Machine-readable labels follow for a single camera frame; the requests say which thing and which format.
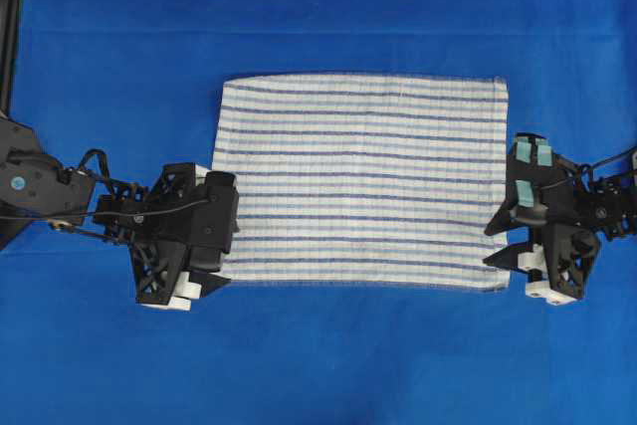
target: black plastic frame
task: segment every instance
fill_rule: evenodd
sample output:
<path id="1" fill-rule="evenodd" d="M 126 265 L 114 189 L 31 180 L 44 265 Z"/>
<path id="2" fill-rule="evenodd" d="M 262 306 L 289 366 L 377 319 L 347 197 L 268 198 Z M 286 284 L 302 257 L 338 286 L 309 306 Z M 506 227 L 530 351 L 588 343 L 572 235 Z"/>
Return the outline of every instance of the black plastic frame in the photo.
<path id="1" fill-rule="evenodd" d="M 21 0 L 0 0 L 0 111 L 9 116 Z"/>

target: screw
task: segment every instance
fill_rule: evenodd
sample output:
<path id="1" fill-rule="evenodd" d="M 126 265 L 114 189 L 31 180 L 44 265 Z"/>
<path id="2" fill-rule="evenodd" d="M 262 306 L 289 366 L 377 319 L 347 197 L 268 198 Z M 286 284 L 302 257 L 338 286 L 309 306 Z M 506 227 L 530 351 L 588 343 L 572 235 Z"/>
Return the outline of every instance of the screw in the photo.
<path id="1" fill-rule="evenodd" d="M 608 217 L 608 211 L 606 211 L 606 208 L 600 206 L 595 210 L 595 216 L 597 216 L 598 219 L 606 219 Z"/>
<path id="2" fill-rule="evenodd" d="M 16 191 L 22 191 L 24 187 L 27 185 L 27 182 L 24 180 L 22 176 L 14 176 L 11 179 L 11 187 Z"/>

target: striped towel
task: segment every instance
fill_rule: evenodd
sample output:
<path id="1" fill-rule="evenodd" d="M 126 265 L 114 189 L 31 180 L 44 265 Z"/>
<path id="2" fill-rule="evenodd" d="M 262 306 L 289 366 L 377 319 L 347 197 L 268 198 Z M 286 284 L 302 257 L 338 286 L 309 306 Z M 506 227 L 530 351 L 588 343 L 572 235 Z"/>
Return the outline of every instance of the striped towel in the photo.
<path id="1" fill-rule="evenodd" d="M 227 82 L 213 168 L 237 174 L 235 281 L 493 291 L 507 85 L 377 75 Z"/>

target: blue cloth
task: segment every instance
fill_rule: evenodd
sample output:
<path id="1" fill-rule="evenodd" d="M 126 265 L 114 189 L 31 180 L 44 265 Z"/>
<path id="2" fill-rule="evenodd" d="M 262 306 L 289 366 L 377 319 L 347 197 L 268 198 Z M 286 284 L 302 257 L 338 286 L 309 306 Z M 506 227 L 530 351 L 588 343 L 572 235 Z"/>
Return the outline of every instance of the blue cloth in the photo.
<path id="1" fill-rule="evenodd" d="M 228 79 L 500 76 L 509 142 L 536 131 L 590 162 L 637 139 L 635 3 L 25 0 L 13 115 L 65 164 L 101 147 L 149 183 L 210 163 Z M 36 225 L 0 256 L 0 423 L 634 423 L 636 253 L 604 245 L 585 301 L 558 309 L 514 278 L 229 287 L 157 313 L 132 301 L 126 250 Z"/>

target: blue stripe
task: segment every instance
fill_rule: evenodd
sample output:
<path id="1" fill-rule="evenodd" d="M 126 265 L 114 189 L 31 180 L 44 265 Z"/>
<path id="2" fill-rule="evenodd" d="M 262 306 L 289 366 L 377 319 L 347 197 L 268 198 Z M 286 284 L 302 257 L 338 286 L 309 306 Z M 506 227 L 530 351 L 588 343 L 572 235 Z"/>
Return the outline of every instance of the blue stripe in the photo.
<path id="1" fill-rule="evenodd" d="M 351 75 L 351 74 L 332 74 L 334 76 L 345 76 L 345 75 Z M 358 77 L 358 78 L 366 78 L 366 75 L 351 75 L 352 77 Z M 385 75 L 383 74 L 382 76 L 369 76 L 369 80 L 337 80 L 334 77 L 331 78 L 323 78 L 323 79 L 310 79 L 310 78 L 304 78 L 304 77 L 309 77 L 308 74 L 298 74 L 298 75 L 292 75 L 291 78 L 281 78 L 283 76 L 280 75 L 272 75 L 272 76 L 266 76 L 266 77 L 256 77 L 254 79 L 254 81 L 264 81 L 264 82 L 270 82 L 273 84 L 281 84 L 281 85 L 357 85 L 357 86 L 362 86 L 362 87 L 385 87 L 385 88 L 398 88 L 398 89 L 418 89 L 418 90 L 423 90 L 425 92 L 435 92 L 435 91 L 449 91 L 449 92 L 482 92 L 482 93 L 493 93 L 493 92 L 501 92 L 501 93 L 506 93 L 507 90 L 506 89 L 496 89 L 496 85 L 500 85 L 502 87 L 505 87 L 506 84 L 504 83 L 498 83 L 498 82 L 494 82 L 493 80 L 485 80 L 485 79 L 480 79 L 480 80 L 462 80 L 462 79 L 439 79 L 439 78 L 434 78 L 434 77 L 403 77 L 402 75 L 397 76 L 400 79 L 404 79 L 404 80 L 420 80 L 420 83 L 416 83 L 416 82 L 385 82 L 385 81 L 379 81 L 376 82 L 372 79 L 381 79 L 383 77 L 385 77 Z M 393 80 L 391 77 L 386 77 L 387 80 Z M 426 84 L 424 84 L 424 82 L 422 82 L 423 80 L 425 81 L 433 81 L 433 82 L 453 82 L 455 84 L 479 84 L 479 83 L 484 83 L 487 84 L 487 87 L 476 87 L 476 86 L 472 86 L 472 87 L 460 87 L 460 86 L 445 86 L 445 87 L 429 87 Z"/>
<path id="2" fill-rule="evenodd" d="M 233 269 L 231 274 L 259 274 L 260 270 L 253 271 L 250 269 Z M 274 274 L 299 274 L 299 275 L 314 275 L 314 274 L 361 274 L 367 276 L 403 276 L 413 278 L 431 278 L 431 279 L 451 279 L 455 281 L 463 281 L 466 283 L 490 283 L 493 278 L 489 276 L 484 277 L 466 277 L 462 274 L 443 274 L 432 273 L 428 271 L 378 271 L 378 270 L 365 270 L 365 269 L 268 269 L 264 271 L 267 275 Z"/>
<path id="3" fill-rule="evenodd" d="M 467 271 L 497 271 L 496 268 L 489 266 L 467 266 L 464 264 L 455 263 L 441 263 L 435 261 L 402 261 L 393 259 L 333 259 L 333 258 L 252 258 L 252 259 L 224 259 L 224 264 L 333 264 L 333 263 L 348 263 L 348 264 L 393 264 L 397 266 L 433 266 L 440 268 L 452 268 L 452 269 L 464 269 Z"/>
<path id="4" fill-rule="evenodd" d="M 245 97 L 245 96 L 241 96 L 241 95 L 232 95 L 232 94 L 228 94 L 226 91 L 224 91 L 223 94 L 223 103 L 226 104 L 227 102 L 251 102 L 253 104 L 257 104 L 257 105 L 291 105 L 291 106 L 369 106 L 369 107 L 374 107 L 374 106 L 385 106 L 387 107 L 387 102 L 371 102 L 371 101 L 366 101 L 364 103 L 361 102 L 346 102 L 344 100 L 327 100 L 327 101 L 321 101 L 321 100 L 286 100 L 286 99 L 263 99 L 263 98 L 255 98 L 255 97 Z M 485 106 L 445 106 L 445 105 L 441 105 L 441 104 L 433 104 L 433 105 L 423 105 L 423 104 L 413 104 L 413 103 L 409 103 L 409 102 L 401 102 L 400 103 L 401 107 L 410 107 L 410 108 L 415 108 L 415 109 L 424 109 L 424 110 L 432 110 L 432 109 L 440 109 L 442 111 L 479 111 L 482 113 L 485 112 L 494 112 L 494 111 L 498 111 L 498 112 L 506 112 L 507 111 L 507 104 L 506 103 L 502 103 L 501 106 L 496 106 L 496 104 L 493 104 L 491 106 L 489 106 L 489 108 L 486 108 Z"/>
<path id="5" fill-rule="evenodd" d="M 396 244 L 428 244 L 430 246 L 453 246 L 457 248 L 494 249 L 493 245 L 483 243 L 463 243 L 459 241 L 434 241 L 429 239 L 398 239 L 398 238 L 343 238 L 342 236 L 235 236 L 233 241 L 259 241 L 264 243 L 277 241 L 316 241 L 343 243 L 396 243 Z"/>
<path id="6" fill-rule="evenodd" d="M 267 136 L 272 135 L 319 135 L 319 136 L 374 136 L 384 138 L 403 138 L 403 139 L 431 139 L 434 141 L 457 141 L 467 143 L 488 143 L 488 144 L 506 144 L 503 139 L 491 139 L 491 138 L 463 138 L 461 136 L 432 136 L 425 134 L 402 134 L 402 133 L 377 133 L 373 131 L 284 131 L 276 129 L 244 129 L 244 128 L 229 128 L 227 126 L 219 126 L 220 131 L 227 131 L 229 133 L 239 134 L 264 134 Z"/>
<path id="7" fill-rule="evenodd" d="M 386 178 L 386 179 L 413 179 L 416 181 L 432 181 L 442 183 L 466 183 L 466 184 L 506 184 L 504 180 L 470 179 L 470 178 L 436 178 L 433 176 L 408 176 L 403 174 L 385 173 L 343 173 L 339 171 L 236 171 L 237 175 L 251 176 L 297 176 L 297 177 L 350 177 L 350 178 Z"/>
<path id="8" fill-rule="evenodd" d="M 395 196 L 392 194 L 352 193 L 241 193 L 244 198 L 350 198 L 414 201 L 422 203 L 468 204 L 474 206 L 497 206 L 501 201 L 475 201 L 469 199 L 423 198 L 420 196 Z"/>
<path id="9" fill-rule="evenodd" d="M 331 288 L 412 288 L 412 289 L 429 289 L 437 291 L 456 291 L 460 293 L 495 293 L 502 291 L 506 284 L 499 283 L 496 286 L 488 286 L 481 288 L 478 286 L 455 286 L 448 284 L 436 283 L 408 283 L 405 281 L 372 281 L 367 279 L 358 280 L 338 280 L 338 279 L 241 279 L 232 280 L 229 287 L 231 288 L 286 288 L 286 287 L 331 287 Z"/>
<path id="10" fill-rule="evenodd" d="M 320 248 L 243 248 L 234 250 L 233 255 L 245 254 L 245 253 L 317 253 L 325 252 L 325 247 Z M 404 254 L 405 256 L 434 256 L 434 257 L 450 257 L 450 258 L 465 258 L 475 259 L 478 262 L 482 262 L 483 256 L 472 253 L 454 253 L 454 252 L 437 252 L 430 250 L 416 250 L 416 249 L 380 249 L 380 248 L 329 248 L 330 253 L 380 253 L 380 254 Z"/>
<path id="11" fill-rule="evenodd" d="M 368 127 L 368 126 L 377 126 L 385 129 L 388 128 L 398 128 L 398 129 L 414 129 L 420 131 L 444 131 L 447 132 L 471 132 L 471 133 L 481 133 L 481 134 L 494 134 L 495 125 L 490 125 L 490 127 L 477 127 L 475 125 L 469 126 L 457 126 L 451 121 L 445 121 L 438 124 L 423 124 L 419 122 L 403 122 L 403 123 L 392 123 L 392 122 L 379 122 L 379 121 L 317 121 L 317 120 L 307 120 L 307 119 L 262 119 L 262 118 L 246 118 L 243 116 L 239 116 L 237 118 L 228 117 L 227 114 L 222 112 L 222 122 L 224 123 L 239 123 L 242 126 L 244 124 L 262 124 L 262 125 L 303 125 L 303 126 L 350 126 L 350 127 Z M 500 125 L 502 127 L 502 134 L 505 134 L 505 125 Z"/>
<path id="12" fill-rule="evenodd" d="M 327 226 L 320 226 L 316 224 L 304 224 L 304 225 L 290 225 L 290 226 L 277 226 L 277 231 L 329 231 L 332 233 L 336 232 L 382 232 L 382 233 L 400 233 L 402 235 L 406 234 L 417 234 L 417 235 L 425 235 L 425 234 L 440 234 L 440 235 L 453 235 L 457 234 L 460 236 L 467 236 L 469 238 L 484 238 L 484 234 L 482 232 L 483 226 L 477 226 L 473 231 L 467 231 L 465 229 L 429 229 L 429 228 L 412 228 L 407 229 L 403 227 L 392 228 L 388 225 L 383 226 L 342 226 L 340 224 L 330 224 Z M 267 230 L 271 231 L 272 226 L 270 224 L 251 224 L 248 228 L 249 231 L 258 231 L 258 230 Z M 505 247 L 506 244 L 498 244 L 495 243 L 495 247 Z"/>
<path id="13" fill-rule="evenodd" d="M 285 155 L 285 156 L 367 156 L 372 158 L 408 159 L 413 161 L 444 161 L 448 163 L 481 163 L 506 164 L 503 159 L 460 158 L 454 156 L 420 156 L 415 154 L 370 153 L 368 151 L 257 151 L 253 149 L 225 149 L 215 148 L 215 151 L 226 154 L 250 155 Z"/>
<path id="14" fill-rule="evenodd" d="M 282 161 L 276 161 L 276 160 L 275 161 L 265 161 L 265 160 L 256 161 L 255 159 L 251 159 L 250 162 L 247 162 L 247 161 L 242 162 L 240 159 L 220 158 L 219 156 L 217 156 L 216 158 L 214 158 L 214 163 L 215 163 L 215 168 L 230 169 L 234 173 L 240 173 L 241 167 L 243 166 L 255 167 L 255 166 L 285 165 L 286 167 L 300 166 L 302 169 L 306 169 L 308 166 L 308 163 L 306 161 L 301 161 L 301 162 L 285 161 L 285 163 L 283 163 Z M 337 167 L 338 168 L 344 168 L 344 167 L 360 168 L 361 166 L 364 166 L 365 168 L 380 168 L 381 170 L 395 169 L 398 171 L 420 171 L 423 173 L 437 172 L 437 173 L 448 173 L 448 174 L 449 173 L 479 174 L 482 176 L 491 176 L 497 171 L 495 168 L 494 169 L 449 168 L 445 166 L 436 167 L 436 166 L 415 166 L 412 164 L 409 164 L 409 165 L 389 164 L 389 163 L 380 163 L 376 161 L 374 161 L 373 163 L 364 163 L 360 161 L 329 162 L 329 161 L 314 161 L 313 160 L 312 166 L 321 168 L 323 170 L 327 170 L 327 169 L 334 170 Z M 502 176 L 505 176 L 504 166 L 502 166 L 501 172 L 502 172 Z"/>
<path id="15" fill-rule="evenodd" d="M 244 92 L 261 92 L 264 94 L 283 94 L 283 95 L 317 95 L 317 96 L 344 96 L 344 97 L 395 97 L 399 99 L 422 99 L 422 100 L 435 100 L 435 101 L 453 101 L 453 102 L 468 102 L 472 104 L 476 103 L 489 103 L 489 104 L 501 104 L 506 103 L 506 99 L 495 98 L 476 98 L 467 99 L 463 97 L 443 97 L 435 95 L 420 95 L 420 94 L 407 94 L 402 92 L 339 92 L 339 91 L 316 91 L 316 90 L 279 90 L 279 89 L 264 89 L 260 87 L 249 87 L 247 85 L 233 85 L 225 84 L 225 89 L 240 90 Z"/>
<path id="16" fill-rule="evenodd" d="M 400 113 L 400 112 L 387 112 L 387 111 L 343 111 L 341 109 L 313 109 L 312 111 L 298 110 L 298 109 L 258 109 L 258 108 L 246 108 L 243 106 L 228 106 L 221 104 L 221 108 L 228 111 L 239 111 L 243 113 L 258 113 L 258 114 L 327 114 L 327 115 L 341 115 L 341 116 L 387 116 L 392 118 L 410 118 L 410 119 L 431 119 L 436 121 L 466 121 L 471 123 L 504 123 L 505 119 L 491 119 L 491 118 L 471 118 L 466 116 L 441 116 L 434 114 L 413 114 L 413 113 Z"/>
<path id="17" fill-rule="evenodd" d="M 456 224 L 458 226 L 475 226 L 485 228 L 486 223 L 474 223 L 471 221 L 456 221 L 455 219 L 438 218 L 393 218 L 385 216 L 352 216 L 352 215 L 324 215 L 324 214 L 239 214 L 239 219 L 313 219 L 313 220 L 337 220 L 337 221 L 387 221 L 402 223 L 428 223 L 428 224 Z"/>
<path id="18" fill-rule="evenodd" d="M 274 210 L 282 210 L 282 209 L 298 209 L 298 210 L 315 210 L 315 209 L 334 209 L 334 210 L 347 210 L 347 211 L 355 211 L 355 210 L 370 210 L 370 211 L 391 211 L 395 213 L 433 213 L 440 214 L 445 217 L 454 217 L 454 216 L 466 216 L 473 218 L 483 218 L 489 221 L 493 217 L 493 213 L 490 212 L 477 212 L 477 211 L 449 211 L 445 209 L 436 209 L 436 208 L 418 208 L 416 206 L 384 206 L 379 204 L 314 204 L 314 203 L 306 203 L 306 204 L 270 204 L 270 203 L 240 203 L 239 207 L 243 208 L 269 208 Z"/>
<path id="19" fill-rule="evenodd" d="M 263 144 L 263 141 L 256 140 L 256 139 L 242 139 L 242 138 L 234 138 L 234 137 L 226 137 L 226 136 L 220 136 L 217 138 L 217 144 L 223 141 L 226 141 L 228 143 L 237 143 L 237 144 L 256 144 L 256 145 Z M 417 149 L 419 151 L 426 148 L 428 151 L 430 150 L 430 151 L 444 151 L 448 153 L 468 153 L 468 154 L 474 154 L 474 155 L 475 154 L 493 155 L 492 151 L 477 150 L 473 146 L 461 148 L 457 146 L 427 145 L 425 147 L 422 144 L 386 143 L 386 142 L 375 143 L 373 141 L 372 142 L 365 141 L 364 139 L 357 140 L 357 141 L 316 141 L 316 140 L 310 140 L 310 139 L 298 140 L 298 139 L 269 139 L 268 138 L 268 144 L 289 145 L 289 146 L 339 146 L 339 147 L 360 146 L 363 148 L 377 146 L 381 148 Z"/>
<path id="20" fill-rule="evenodd" d="M 249 188 L 269 188 L 269 187 L 282 187 L 285 186 L 287 188 L 364 188 L 364 189 L 402 189 L 404 191 L 416 191 L 418 193 L 460 193 L 460 194 L 471 194 L 474 196 L 489 196 L 493 195 L 493 192 L 489 189 L 480 189 L 480 188 L 471 188 L 467 189 L 432 189 L 425 188 L 423 186 L 401 186 L 396 184 L 366 184 L 366 183 L 298 183 L 298 182 L 290 182 L 286 181 L 285 183 L 276 183 L 271 181 L 247 181 L 246 179 L 241 180 L 241 184 L 239 187 L 249 187 Z"/>

